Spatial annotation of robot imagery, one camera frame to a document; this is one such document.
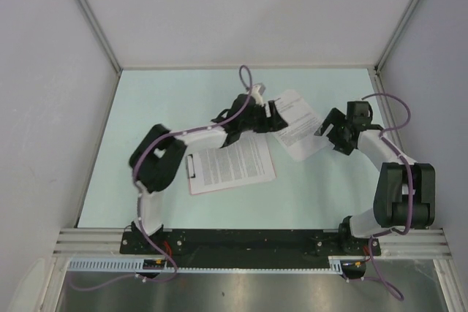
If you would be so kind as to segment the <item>metal clipboard clip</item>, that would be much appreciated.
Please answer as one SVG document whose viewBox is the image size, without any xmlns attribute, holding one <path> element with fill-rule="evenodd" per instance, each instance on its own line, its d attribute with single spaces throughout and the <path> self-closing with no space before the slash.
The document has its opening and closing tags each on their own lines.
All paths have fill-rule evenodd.
<svg viewBox="0 0 468 312">
<path fill-rule="evenodd" d="M 195 159 L 192 154 L 189 154 L 186 157 L 186 171 L 187 171 L 188 179 L 196 178 Z"/>
</svg>

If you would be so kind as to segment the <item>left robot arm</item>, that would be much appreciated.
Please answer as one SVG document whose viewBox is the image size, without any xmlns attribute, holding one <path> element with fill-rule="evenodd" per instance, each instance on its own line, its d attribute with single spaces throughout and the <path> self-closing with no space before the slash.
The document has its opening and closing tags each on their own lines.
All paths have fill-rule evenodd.
<svg viewBox="0 0 468 312">
<path fill-rule="evenodd" d="M 237 142 L 244 132 L 279 132 L 288 123 L 276 103 L 259 103 L 253 96 L 240 94 L 231 107 L 222 110 L 212 124 L 174 132 L 154 125 L 129 159 L 132 180 L 138 190 L 135 226 L 140 230 L 136 244 L 151 254 L 162 244 L 158 233 L 163 227 L 164 190 L 174 181 L 182 161 L 205 149 L 225 148 Z"/>
</svg>

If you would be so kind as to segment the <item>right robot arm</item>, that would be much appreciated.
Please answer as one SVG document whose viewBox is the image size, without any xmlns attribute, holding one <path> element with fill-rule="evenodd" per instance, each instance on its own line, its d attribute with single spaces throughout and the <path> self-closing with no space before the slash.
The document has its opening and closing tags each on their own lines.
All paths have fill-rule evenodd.
<svg viewBox="0 0 468 312">
<path fill-rule="evenodd" d="M 339 225 L 337 245 L 345 254 L 355 254 L 371 237 L 411 229 L 424 229 L 435 220 L 436 171 L 401 151 L 372 123 L 373 110 L 365 101 L 347 103 L 343 113 L 332 108 L 314 133 L 327 137 L 333 149 L 346 156 L 360 151 L 379 171 L 370 209 L 348 216 Z"/>
</svg>

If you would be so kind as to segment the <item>printed form sheet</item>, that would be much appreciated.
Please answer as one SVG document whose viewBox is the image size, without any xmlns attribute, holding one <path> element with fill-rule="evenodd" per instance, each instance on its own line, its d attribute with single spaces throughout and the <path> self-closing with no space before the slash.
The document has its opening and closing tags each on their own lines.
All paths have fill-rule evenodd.
<svg viewBox="0 0 468 312">
<path fill-rule="evenodd" d="M 275 105 L 288 127 L 273 136 L 294 161 L 304 161 L 330 145 L 325 137 L 315 135 L 322 118 L 296 90 L 281 93 L 275 98 Z"/>
</svg>

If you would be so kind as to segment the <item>pink clipboard folder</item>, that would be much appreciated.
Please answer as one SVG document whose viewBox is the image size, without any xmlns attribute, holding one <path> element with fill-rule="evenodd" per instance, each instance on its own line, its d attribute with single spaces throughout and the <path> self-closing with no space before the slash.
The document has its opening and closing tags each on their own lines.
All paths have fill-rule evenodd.
<svg viewBox="0 0 468 312">
<path fill-rule="evenodd" d="M 216 155 L 214 152 L 193 154 L 196 178 L 189 179 L 191 195 L 238 188 L 276 179 L 276 170 L 269 153 L 256 156 L 249 166 L 242 158 L 232 160 L 229 154 Z"/>
</svg>

